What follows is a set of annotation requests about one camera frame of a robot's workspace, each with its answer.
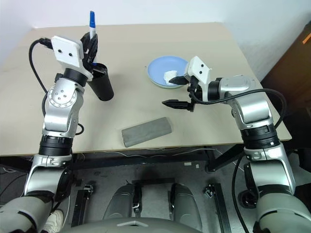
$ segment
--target gray eraser block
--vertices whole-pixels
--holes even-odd
[[[166,117],[122,130],[125,147],[130,147],[172,132]]]

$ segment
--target light blue plate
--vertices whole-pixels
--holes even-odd
[[[154,59],[148,65],[148,75],[151,81],[163,88],[173,89],[181,87],[182,85],[166,85],[164,80],[164,73],[170,70],[176,70],[177,75],[184,75],[187,61],[175,56],[162,56]]]

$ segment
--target blue marker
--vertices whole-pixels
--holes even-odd
[[[96,34],[95,26],[95,13],[94,11],[89,12],[89,38],[92,39]]]

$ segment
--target gray floor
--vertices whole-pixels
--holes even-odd
[[[222,146],[217,148],[224,152],[229,147]],[[299,167],[297,155],[292,154],[289,159],[293,167],[296,184],[301,185],[311,183],[311,174]],[[142,179],[175,178],[176,182],[183,183],[193,192],[199,207],[203,223],[203,232],[205,233],[217,233],[220,232],[220,229],[214,199],[207,198],[203,195],[202,190],[208,183],[221,183],[232,232],[240,233],[242,232],[242,226],[237,218],[231,199],[231,177],[233,169],[234,165],[229,164],[214,173],[207,174],[204,171],[204,163],[199,162],[192,163],[191,166],[185,166],[184,163],[170,163],[80,170],[78,178],[83,180],[83,184],[89,182],[95,183],[95,191],[87,206],[85,222],[101,220],[112,195],[120,186],[127,184],[127,181],[131,182],[132,180]],[[2,189],[18,175],[20,175],[19,172],[1,175],[0,191],[2,191]],[[1,204],[21,195],[25,178],[26,177],[19,178],[14,185],[10,186],[5,191],[0,199]],[[170,190],[171,185],[171,183],[166,183],[146,185],[143,187],[143,211],[141,216],[169,219],[168,191]],[[65,224],[65,229],[70,227],[76,192],[80,188],[81,187],[72,188],[70,195],[70,210]],[[239,193],[245,189],[244,174],[241,170],[238,170],[236,192]],[[68,201],[65,201],[60,206],[64,213],[66,213],[67,206]],[[252,232],[253,224],[256,219],[256,210],[248,210],[243,208],[240,208],[240,210],[247,227]]]

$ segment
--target black connector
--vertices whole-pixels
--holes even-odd
[[[41,45],[44,45],[45,47],[49,48],[49,49],[53,49],[53,46],[52,46],[52,42],[51,42],[51,39],[48,39],[48,38],[40,38],[39,39],[39,43]]]

